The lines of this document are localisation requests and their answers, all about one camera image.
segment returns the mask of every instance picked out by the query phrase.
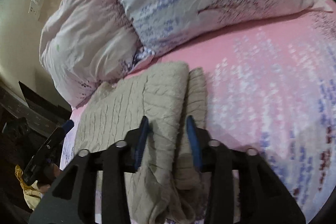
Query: metal bolt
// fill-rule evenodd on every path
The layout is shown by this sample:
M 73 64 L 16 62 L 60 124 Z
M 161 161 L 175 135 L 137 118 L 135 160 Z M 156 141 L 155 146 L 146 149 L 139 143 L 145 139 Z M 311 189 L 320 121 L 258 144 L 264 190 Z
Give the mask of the metal bolt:
M 217 147 L 217 146 L 219 146 L 220 144 L 221 144 L 221 142 L 218 141 L 218 140 L 211 140 L 211 141 L 209 142 L 209 146 L 212 146 L 212 147 Z
M 125 142 L 125 141 L 119 141 L 115 144 L 115 146 L 118 147 L 118 148 L 125 147 L 126 145 L 127 145 L 127 142 Z
M 87 149 L 82 149 L 79 153 L 78 156 L 80 157 L 85 157 L 89 153 L 89 150 Z
M 255 156 L 258 154 L 258 150 L 254 149 L 254 148 L 250 148 L 246 151 L 246 153 L 249 155 L 249 156 Z

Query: wall switch panel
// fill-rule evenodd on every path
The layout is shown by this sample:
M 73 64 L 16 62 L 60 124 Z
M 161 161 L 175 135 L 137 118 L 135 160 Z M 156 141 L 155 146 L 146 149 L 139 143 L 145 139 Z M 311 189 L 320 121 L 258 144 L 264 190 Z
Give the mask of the wall switch panel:
M 44 0 L 31 0 L 29 5 L 28 13 L 35 18 L 35 20 L 39 20 L 40 13 L 42 9 Z

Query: beige towel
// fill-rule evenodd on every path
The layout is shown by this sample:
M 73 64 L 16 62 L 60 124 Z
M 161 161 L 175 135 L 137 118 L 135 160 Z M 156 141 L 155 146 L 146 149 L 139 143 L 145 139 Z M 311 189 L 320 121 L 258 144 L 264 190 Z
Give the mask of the beige towel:
M 81 117 L 74 153 L 84 148 L 91 152 L 108 148 L 128 130 L 137 128 L 146 115 L 153 134 L 147 138 L 142 166 L 136 174 L 125 174 L 131 218 L 139 224 L 164 223 L 167 216 L 191 223 L 199 205 L 189 199 L 200 201 L 203 194 L 180 121 L 186 114 L 194 114 L 198 125 L 204 126 L 205 102 L 202 71 L 189 73 L 182 62 L 154 65 L 141 75 L 121 80 L 115 88 L 102 84 Z M 175 150 L 178 134 L 180 148 Z M 184 166 L 188 174 L 181 170 Z
M 37 181 L 31 186 L 27 186 L 22 179 L 22 174 L 23 172 L 19 165 L 15 166 L 15 176 L 20 182 L 25 201 L 30 209 L 35 210 L 42 198 L 41 192 L 37 187 Z

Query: screw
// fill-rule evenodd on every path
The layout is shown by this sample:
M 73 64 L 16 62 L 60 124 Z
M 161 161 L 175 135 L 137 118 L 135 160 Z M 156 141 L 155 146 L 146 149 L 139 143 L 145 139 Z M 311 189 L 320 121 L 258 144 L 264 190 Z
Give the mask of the screw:
M 118 147 L 118 148 L 125 147 L 126 145 L 127 145 L 127 142 L 125 142 L 125 141 L 119 141 L 115 144 L 115 146 Z
M 89 154 L 89 150 L 87 150 L 87 149 L 82 149 L 82 150 L 78 153 L 78 156 L 80 156 L 80 157 L 85 157 L 87 154 Z
M 217 146 L 219 146 L 221 143 L 220 143 L 220 141 L 218 141 L 218 140 L 211 140 L 210 142 L 209 142 L 209 146 L 212 146 L 212 147 L 217 147 Z

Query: blue object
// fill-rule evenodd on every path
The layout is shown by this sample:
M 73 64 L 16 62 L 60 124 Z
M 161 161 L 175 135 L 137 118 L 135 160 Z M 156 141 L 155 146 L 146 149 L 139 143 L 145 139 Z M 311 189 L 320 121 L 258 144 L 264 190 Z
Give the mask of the blue object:
M 67 120 L 63 125 L 62 129 L 64 130 L 65 133 L 68 133 L 73 127 L 74 127 L 74 122 L 72 120 Z
M 150 131 L 149 128 L 149 122 L 147 117 L 143 117 L 140 125 L 140 137 L 139 141 L 135 147 L 134 151 L 134 168 L 135 170 L 138 170 L 138 168 L 141 166 L 141 161 L 143 157 L 143 153 L 145 151 L 145 145 L 146 145 L 146 140 L 147 140 L 147 135 L 148 132 Z
M 196 170 L 200 171 L 203 166 L 201 148 L 198 138 L 196 136 L 196 125 L 192 116 L 188 116 L 186 119 L 187 134 L 189 138 L 189 143 L 193 153 L 194 167 Z

